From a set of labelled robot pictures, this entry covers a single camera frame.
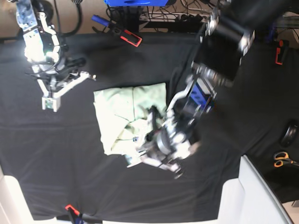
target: red clamp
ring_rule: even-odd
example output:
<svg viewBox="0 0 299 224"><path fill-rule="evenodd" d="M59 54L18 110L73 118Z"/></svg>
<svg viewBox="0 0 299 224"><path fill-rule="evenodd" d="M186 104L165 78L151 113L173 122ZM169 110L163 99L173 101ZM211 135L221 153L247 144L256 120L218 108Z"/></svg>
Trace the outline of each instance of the red clamp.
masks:
<svg viewBox="0 0 299 224"><path fill-rule="evenodd" d="M142 41L141 37L137 36L136 34L133 34L132 32L128 31L127 29L123 30L123 33L121 33L120 38L123 39L124 41L132 44L135 47L138 47Z"/></svg>
<svg viewBox="0 0 299 224"><path fill-rule="evenodd" d="M289 49L289 42L286 40L280 40L279 47L276 48L276 59L275 59L276 64L279 65L283 64L288 49Z"/></svg>
<svg viewBox="0 0 299 224"><path fill-rule="evenodd" d="M80 215L80 212L78 210L76 210L73 206L71 206L70 204L68 204L65 209L66 210L69 210L69 208L77 215L79 216Z"/></svg>

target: blue object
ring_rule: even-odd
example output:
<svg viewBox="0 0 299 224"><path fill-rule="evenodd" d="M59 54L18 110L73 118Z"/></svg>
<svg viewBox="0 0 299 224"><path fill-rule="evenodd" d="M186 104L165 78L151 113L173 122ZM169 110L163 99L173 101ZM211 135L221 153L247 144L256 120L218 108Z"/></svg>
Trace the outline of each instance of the blue object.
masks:
<svg viewBox="0 0 299 224"><path fill-rule="evenodd" d="M194 100L194 102L197 105L203 105L205 106L207 103L207 100L210 96L207 96L203 93L198 83L196 83L192 89L192 92L190 94L190 97Z"/></svg>
<svg viewBox="0 0 299 224"><path fill-rule="evenodd" d="M109 6L166 6L168 0L104 0Z"/></svg>
<svg viewBox="0 0 299 224"><path fill-rule="evenodd" d="M276 31L276 24L273 23L272 26L270 27L269 35L266 37L266 43L270 43L273 41L275 31Z"/></svg>
<svg viewBox="0 0 299 224"><path fill-rule="evenodd" d="M95 22L98 22L99 24L104 25L105 27L109 26L109 23L110 23L108 20L106 20L102 17L99 17L98 15L93 15L92 20Z"/></svg>
<svg viewBox="0 0 299 224"><path fill-rule="evenodd" d="M76 224L84 224L84 221L81 218L76 218Z"/></svg>

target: black round object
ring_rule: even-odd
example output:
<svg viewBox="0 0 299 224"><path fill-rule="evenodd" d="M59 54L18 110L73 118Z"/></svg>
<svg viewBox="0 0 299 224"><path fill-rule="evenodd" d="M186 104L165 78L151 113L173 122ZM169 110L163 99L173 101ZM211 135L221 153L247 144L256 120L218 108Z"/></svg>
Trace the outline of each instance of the black round object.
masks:
<svg viewBox="0 0 299 224"><path fill-rule="evenodd" d="M295 141L298 134L298 126L296 120L291 120L287 124L279 142L282 147L289 147Z"/></svg>

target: black cable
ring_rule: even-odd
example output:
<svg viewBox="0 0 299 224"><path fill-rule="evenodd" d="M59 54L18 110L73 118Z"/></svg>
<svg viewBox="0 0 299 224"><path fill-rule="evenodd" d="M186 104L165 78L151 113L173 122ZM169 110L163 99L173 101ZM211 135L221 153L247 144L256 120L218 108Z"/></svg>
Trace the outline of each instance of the black cable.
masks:
<svg viewBox="0 0 299 224"><path fill-rule="evenodd" d="M161 6L162 8L169 8L169 7L171 7L171 6L173 6L173 5L170 5L170 6Z"/></svg>
<svg viewBox="0 0 299 224"><path fill-rule="evenodd" d="M298 35L298 33L296 32L296 30L293 29L293 28L287 28L287 29L284 29L284 30L280 31L279 33L277 33L277 35L280 35L280 34L282 34L283 32L285 32L285 31L287 31L287 30L293 30L293 31L296 33L296 35Z"/></svg>
<svg viewBox="0 0 299 224"><path fill-rule="evenodd" d="M81 4L82 2L83 2L83 0L71 0L72 1L72 3L74 3L74 4Z"/></svg>
<svg viewBox="0 0 299 224"><path fill-rule="evenodd" d="M198 0L195 0L195 2L196 2L197 4L199 4L199 8L202 9L202 5L201 5L201 3L200 3Z"/></svg>
<svg viewBox="0 0 299 224"><path fill-rule="evenodd" d="M114 18L114 14L113 12L117 12L119 14L119 18ZM126 27L127 24L125 24L125 12L124 12L124 9L123 7L110 7L110 6L107 6L107 9L106 9L106 14L107 16L110 18L111 21L114 21L116 23L119 23L122 27Z"/></svg>
<svg viewBox="0 0 299 224"><path fill-rule="evenodd" d="M77 22L77 25L76 27L71 31L71 32L68 32L68 33L65 33L62 35L62 37L69 37L69 36L73 36L75 35L81 28L82 26L82 7L80 4L76 4L76 7L77 7L77 12L78 12L78 22Z"/></svg>
<svg viewBox="0 0 299 224"><path fill-rule="evenodd" d="M189 10L189 6L190 5L192 5L193 3L195 3L195 0L193 1L193 2L191 2L191 3L188 3L188 0L184 0L185 1L185 3L186 3L186 6L184 6L183 4L181 4L184 8L185 8L185 10L184 11L186 11L187 10L187 15L189 15L189 13L188 13L188 10Z"/></svg>
<svg viewBox="0 0 299 224"><path fill-rule="evenodd" d="M209 6L209 7L210 7L210 9L213 9L213 7L212 7L210 4L208 4L207 6Z"/></svg>
<svg viewBox="0 0 299 224"><path fill-rule="evenodd" d="M173 15L175 18L177 18L178 17L178 15L176 15L176 14L174 14L174 13L171 13L171 12L169 12L167 9L165 9L165 8L161 8L160 7L160 12L163 14L163 15L166 15L166 18L167 18L167 21L169 21L169 18L168 18L168 16L167 15Z"/></svg>
<svg viewBox="0 0 299 224"><path fill-rule="evenodd" d="M195 1L194 4L196 5L197 8L201 8L202 9L202 7L200 6L200 3L198 1Z"/></svg>
<svg viewBox="0 0 299 224"><path fill-rule="evenodd" d="M211 6L213 6L213 7L216 7L216 5L215 5L214 3L211 3L211 2L209 2L208 5L211 5Z"/></svg>
<svg viewBox="0 0 299 224"><path fill-rule="evenodd" d="M295 29L293 29L293 31L295 32L295 34L297 35L298 40L299 40L299 35L298 35L297 31Z"/></svg>
<svg viewBox="0 0 299 224"><path fill-rule="evenodd" d="M150 15L150 9L149 9L149 7L146 6L146 8L147 8L147 10L148 10L148 14L149 14L149 21L151 22L151 16L152 16L153 13L154 13L154 9L155 9L155 7L153 6L153 9L152 9L152 11L151 11L151 15Z"/></svg>
<svg viewBox="0 0 299 224"><path fill-rule="evenodd" d="M172 5L174 12L177 12L177 8L174 7L174 5Z"/></svg>

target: black table surface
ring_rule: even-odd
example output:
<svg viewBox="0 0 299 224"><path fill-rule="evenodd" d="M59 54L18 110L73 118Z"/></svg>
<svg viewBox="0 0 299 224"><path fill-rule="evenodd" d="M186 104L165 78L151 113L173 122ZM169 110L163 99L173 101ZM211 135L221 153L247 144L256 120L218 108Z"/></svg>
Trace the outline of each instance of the black table surface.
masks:
<svg viewBox="0 0 299 224"><path fill-rule="evenodd" d="M93 91L169 82L173 71L178 91L190 72L194 35L141 36L138 48L106 34L70 37L70 53L84 56L85 70L98 81L68 92L57 113L41 109L42 92L24 75L29 64L23 42L0 45L0 165L19 181L34 219L64 215L70 203L109 221L216 219L223 183L238 176L243 154L282 202L299 199L298 170L274 169L271 160L281 149L277 142L287 121L299 119L299 53L292 49L278 66L274 47L253 45L233 88L217 88L215 108L194 130L202 146L183 162L185 174L178 180L144 164L126 168L122 156L104 155ZM299 160L298 144L288 148L294 160Z"/></svg>

